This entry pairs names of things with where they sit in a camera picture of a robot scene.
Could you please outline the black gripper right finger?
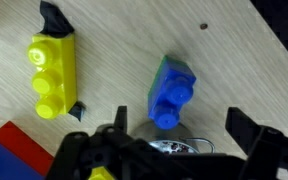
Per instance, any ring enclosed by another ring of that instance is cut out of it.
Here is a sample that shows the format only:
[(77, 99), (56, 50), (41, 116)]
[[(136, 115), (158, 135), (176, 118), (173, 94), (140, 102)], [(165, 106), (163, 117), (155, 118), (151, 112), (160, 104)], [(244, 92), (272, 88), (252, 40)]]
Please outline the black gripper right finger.
[(228, 108), (225, 129), (246, 155), (265, 157), (268, 154), (268, 148), (258, 140), (264, 139), (269, 127), (258, 125), (241, 109)]

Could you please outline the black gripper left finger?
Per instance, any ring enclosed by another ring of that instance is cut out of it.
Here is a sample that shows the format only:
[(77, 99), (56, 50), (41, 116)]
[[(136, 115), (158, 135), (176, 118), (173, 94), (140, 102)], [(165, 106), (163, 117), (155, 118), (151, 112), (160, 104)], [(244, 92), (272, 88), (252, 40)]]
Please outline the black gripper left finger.
[(119, 106), (114, 120), (114, 127), (122, 130), (123, 132), (127, 131), (127, 107)]

